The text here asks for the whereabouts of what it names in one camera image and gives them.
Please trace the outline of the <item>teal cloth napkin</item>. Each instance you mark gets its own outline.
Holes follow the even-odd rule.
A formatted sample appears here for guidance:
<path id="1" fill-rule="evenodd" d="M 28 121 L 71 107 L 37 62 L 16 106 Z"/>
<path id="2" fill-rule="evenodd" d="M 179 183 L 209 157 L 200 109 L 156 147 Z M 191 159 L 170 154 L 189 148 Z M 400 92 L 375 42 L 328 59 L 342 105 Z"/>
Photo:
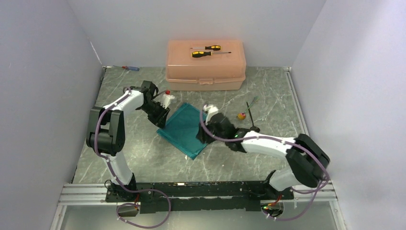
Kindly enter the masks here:
<path id="1" fill-rule="evenodd" d="M 200 110 L 183 103 L 157 133 L 168 143 L 194 160 L 207 146 L 196 138 L 200 125 Z"/>

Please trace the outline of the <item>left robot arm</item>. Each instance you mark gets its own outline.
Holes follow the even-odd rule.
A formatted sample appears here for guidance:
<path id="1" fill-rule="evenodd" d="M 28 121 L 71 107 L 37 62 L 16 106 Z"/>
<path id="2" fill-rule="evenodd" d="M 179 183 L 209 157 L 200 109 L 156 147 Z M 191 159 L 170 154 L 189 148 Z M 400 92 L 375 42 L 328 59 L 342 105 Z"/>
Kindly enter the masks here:
<path id="1" fill-rule="evenodd" d="M 133 111 L 143 111 L 148 121 L 164 128 L 175 99 L 169 90 L 159 91 L 151 81 L 141 86 L 123 89 L 123 95 L 103 107 L 90 110 L 86 145 L 102 158 L 110 171 L 112 187 L 125 201 L 136 198 L 138 188 L 134 173 L 129 169 L 123 148 L 125 144 L 125 118 Z"/>

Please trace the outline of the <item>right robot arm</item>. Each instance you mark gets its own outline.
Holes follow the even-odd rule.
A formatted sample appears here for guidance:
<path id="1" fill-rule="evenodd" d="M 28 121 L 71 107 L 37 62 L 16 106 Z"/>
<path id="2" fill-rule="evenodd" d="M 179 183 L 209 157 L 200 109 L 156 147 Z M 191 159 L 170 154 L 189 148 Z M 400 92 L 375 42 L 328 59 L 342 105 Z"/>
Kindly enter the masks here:
<path id="1" fill-rule="evenodd" d="M 281 138 L 235 127 L 222 113 L 200 115 L 197 139 L 202 143 L 224 142 L 232 151 L 257 153 L 286 160 L 288 165 L 270 172 L 264 180 L 264 194 L 277 198 L 283 190 L 297 185 L 309 187 L 311 192 L 327 185 L 330 158 L 306 134 L 295 138 Z"/>

